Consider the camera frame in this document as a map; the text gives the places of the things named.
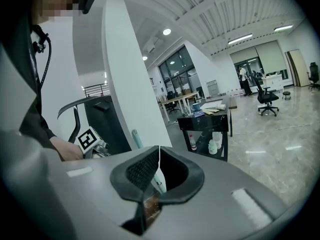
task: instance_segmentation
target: standing person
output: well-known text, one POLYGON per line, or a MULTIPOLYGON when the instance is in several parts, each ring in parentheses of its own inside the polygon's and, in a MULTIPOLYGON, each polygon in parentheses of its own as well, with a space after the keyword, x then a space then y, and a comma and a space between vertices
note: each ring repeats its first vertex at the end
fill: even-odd
POLYGON ((238 70, 239 70, 240 80, 242 81, 242 85, 243 85, 244 92, 245 92, 244 96, 252 95, 252 91, 251 91, 251 89, 249 87, 249 83, 248 83, 247 71, 241 66, 238 67, 238 70))

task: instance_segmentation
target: white bottle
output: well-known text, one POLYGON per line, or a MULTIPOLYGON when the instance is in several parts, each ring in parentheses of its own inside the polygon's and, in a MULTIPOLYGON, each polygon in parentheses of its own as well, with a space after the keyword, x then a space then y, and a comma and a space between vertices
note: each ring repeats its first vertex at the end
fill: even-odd
POLYGON ((211 155, 215 155, 218 152, 217 144, 213 139, 209 141, 208 149, 211 155))
POLYGON ((218 132, 218 131, 212 132, 212 139, 215 141, 218 150, 221 149, 221 146, 222 146, 222 133, 218 132))
POLYGON ((197 150, 196 142, 192 134, 189 135, 189 139, 190 139, 191 149, 197 150))

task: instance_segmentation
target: person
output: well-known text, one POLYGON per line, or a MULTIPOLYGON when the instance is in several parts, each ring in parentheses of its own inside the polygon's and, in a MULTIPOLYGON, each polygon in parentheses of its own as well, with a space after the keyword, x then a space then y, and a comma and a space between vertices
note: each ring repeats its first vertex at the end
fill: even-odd
POLYGON ((252 91, 249 87, 249 83, 248 83, 248 76, 247 76, 247 71, 246 69, 244 69, 243 67, 239 66, 238 67, 238 71, 239 71, 239 76, 240 76, 240 80, 242 82, 242 86, 245 92, 244 96, 250 96, 252 95, 252 91))
POLYGON ((8 42, 6 47, 6 41, 3 42, 15 68, 36 93, 36 98, 27 111, 19 130, 23 135, 36 139, 44 148, 56 150, 62 161, 80 160, 83 158, 83 153, 78 145, 55 136, 42 116, 41 85, 31 33, 33 25, 46 22, 50 17, 59 16, 62 10, 72 9, 73 4, 77 2, 77 0, 33 0, 28 13, 20 19, 27 22, 25 27, 30 35, 23 34, 23 31, 18 28, 13 30, 16 41, 19 43, 19 51, 12 48, 17 46, 10 45, 8 42))

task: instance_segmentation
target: railing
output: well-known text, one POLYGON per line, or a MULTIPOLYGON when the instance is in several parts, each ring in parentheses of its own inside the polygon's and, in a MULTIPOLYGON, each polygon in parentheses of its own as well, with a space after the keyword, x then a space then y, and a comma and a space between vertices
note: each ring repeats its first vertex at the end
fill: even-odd
POLYGON ((82 90, 86 97, 110 95, 109 85, 107 83, 84 87, 82 90))

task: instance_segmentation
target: black office chair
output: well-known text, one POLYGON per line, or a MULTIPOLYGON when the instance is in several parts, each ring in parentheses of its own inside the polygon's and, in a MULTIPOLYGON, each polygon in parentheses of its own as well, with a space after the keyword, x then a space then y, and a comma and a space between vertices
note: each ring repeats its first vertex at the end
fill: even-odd
POLYGON ((257 89, 258 90, 258 101, 261 104, 266 104, 266 106, 258 108, 258 111, 263 109, 263 111, 261 112, 261 116, 264 115, 265 111, 270 110, 271 112, 274 113, 274 116, 276 117, 277 114, 273 109, 276 109, 277 111, 279 111, 279 108, 277 108, 276 106, 270 106, 270 105, 272 105, 273 101, 276 101, 279 99, 279 97, 273 93, 276 90, 267 90, 270 87, 265 87, 265 88, 263 88, 264 90, 262 90, 262 87, 261 87, 258 79, 256 77, 254 77, 253 79, 256 83, 256 86, 258 87, 258 89, 257 89))
POLYGON ((200 97, 204 97, 204 96, 205 96, 205 95, 204 95, 204 91, 202 90, 202 87, 201 87, 201 86, 198 87, 198 88, 196 88, 196 91, 199 92, 200 97))
MULTIPOLYGON (((171 100, 175 97, 176 97, 176 94, 173 93, 172 91, 170 91, 170 92, 168 92, 166 99, 171 100)), ((176 106, 177 106, 176 102, 175 103, 168 103, 168 104, 165 104, 164 106, 165 106, 165 109, 169 112, 169 114, 171 114, 171 112, 176 112, 177 110, 179 110, 178 108, 176 108, 176 106)))
POLYGON ((308 72, 308 76, 309 76, 309 80, 312 81, 311 85, 309 86, 309 89, 317 88, 318 90, 320 90, 320 84, 317 83, 319 81, 318 66, 315 62, 311 62, 309 68, 310 68, 311 76, 309 76, 309 72, 308 72))

